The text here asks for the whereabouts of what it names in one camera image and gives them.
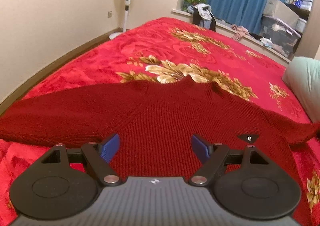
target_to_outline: baseboard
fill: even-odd
[[[71,52],[66,53],[65,55],[61,56],[51,64],[44,67],[42,70],[37,72],[27,81],[25,81],[21,86],[19,86],[15,91],[13,91],[3,102],[0,103],[0,115],[5,112],[9,106],[14,103],[16,100],[22,99],[26,93],[31,90],[35,85],[39,82],[47,78],[50,74],[58,70],[60,67],[68,63],[69,61],[73,60],[74,58],[86,53],[87,51],[95,48],[96,46],[106,42],[109,40],[109,35],[114,32],[121,32],[120,28],[111,30],[108,33],[105,33],[79,47],[72,50]]]

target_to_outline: fan pole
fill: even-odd
[[[125,8],[124,8],[123,32],[126,32],[127,31],[127,20],[128,20],[130,0],[124,0],[124,4],[125,4]]]

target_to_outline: bed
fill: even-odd
[[[89,84],[148,80],[172,83],[184,78],[180,64],[192,69],[195,82],[208,82],[199,68],[207,68],[220,87],[260,107],[299,123],[310,120],[294,94],[281,80],[285,67],[216,32],[160,18],[130,30],[116,39],[67,63],[35,86],[24,99]],[[320,153],[317,139],[292,149],[308,200],[308,225],[320,224]],[[15,211],[9,200],[12,181],[47,147],[0,140],[0,226],[9,224]]]

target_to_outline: metal screw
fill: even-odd
[[[120,178],[116,175],[107,175],[103,178],[103,180],[106,182],[106,183],[117,183]]]
[[[191,182],[193,182],[195,184],[204,184],[207,182],[207,179],[204,176],[196,175],[191,178]]]

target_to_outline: red sweater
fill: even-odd
[[[120,150],[111,166],[122,177],[189,178],[200,167],[190,146],[193,133],[232,149],[248,144],[239,135],[255,134],[254,145],[301,186],[289,145],[318,130],[319,124],[298,124],[190,76],[174,84],[135,81],[54,92],[21,100],[0,118],[0,138],[27,144],[79,147],[117,132]],[[309,214],[303,194],[294,218],[310,225]]]

